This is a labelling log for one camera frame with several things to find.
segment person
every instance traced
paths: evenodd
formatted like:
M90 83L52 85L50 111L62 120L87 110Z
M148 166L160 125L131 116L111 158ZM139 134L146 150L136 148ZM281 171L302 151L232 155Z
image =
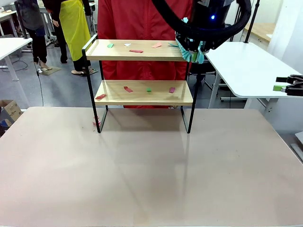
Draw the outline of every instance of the person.
M88 0L43 0L45 8L52 13L53 24L62 26L66 43L71 52L75 70L72 74L85 74L82 47L90 40L85 14L91 15Z
M22 23L33 39L34 63L41 66L42 71L51 70L46 65L45 30L37 0L19 0L19 5Z
M190 17L192 0L166 0L166 2L179 18ZM99 0L98 38L175 40L175 31L164 21L152 0ZM186 63L102 61L102 68L105 79L184 80ZM153 106L127 107L153 108Z
M58 21L58 24L59 26L54 26L54 31L55 31L55 34L56 34L56 37L57 37L57 40L58 40L58 45L60 47L60 51L61 51L61 58L60 58L60 61L62 64L66 64L67 63L67 51L66 51L66 41L65 41L65 38L64 38L64 33L63 33L63 30L62 30L62 26L61 26L61 23L60 23L60 20Z

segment shoe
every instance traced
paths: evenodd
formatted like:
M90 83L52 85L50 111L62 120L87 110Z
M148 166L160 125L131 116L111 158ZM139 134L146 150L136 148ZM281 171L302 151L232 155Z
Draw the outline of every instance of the shoe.
M72 73L73 75L78 75L78 76L86 77L86 73L83 72L83 71L72 70L71 73Z
M42 71L45 71L44 69L46 69L46 70L52 70L53 69L51 67L48 67L47 64L45 64L43 61L39 61L39 66L41 67Z
M62 57L60 58L60 61L62 64L67 64L67 57Z

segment lower shelf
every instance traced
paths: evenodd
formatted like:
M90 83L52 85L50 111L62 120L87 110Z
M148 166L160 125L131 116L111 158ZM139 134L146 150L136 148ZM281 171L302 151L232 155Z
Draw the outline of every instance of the lower shelf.
M105 94L101 100L96 97ZM191 106L193 98L184 80L103 80L95 96L96 105L184 105Z

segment wooden shelf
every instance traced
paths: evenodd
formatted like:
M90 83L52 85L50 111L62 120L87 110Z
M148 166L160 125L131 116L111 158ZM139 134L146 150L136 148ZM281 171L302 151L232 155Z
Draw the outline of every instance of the wooden shelf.
M128 93L124 87L133 92ZM175 87L174 93L169 89ZM106 94L96 105L185 105L191 106L193 98L184 80L103 80L95 96Z
M156 43L162 46L152 48ZM176 41L157 40L96 40L87 50L86 56L92 61L184 61L178 47L169 46ZM129 50L142 50L143 53L129 52Z

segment upper shelf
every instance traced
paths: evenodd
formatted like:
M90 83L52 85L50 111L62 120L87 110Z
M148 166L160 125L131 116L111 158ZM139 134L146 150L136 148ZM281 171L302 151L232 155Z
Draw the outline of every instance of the upper shelf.
M152 48L158 42L162 46ZM180 49L170 46L169 43L177 44L176 41L163 40L98 39L87 50L86 56L93 61L184 61ZM143 53L129 52L130 50L141 50Z

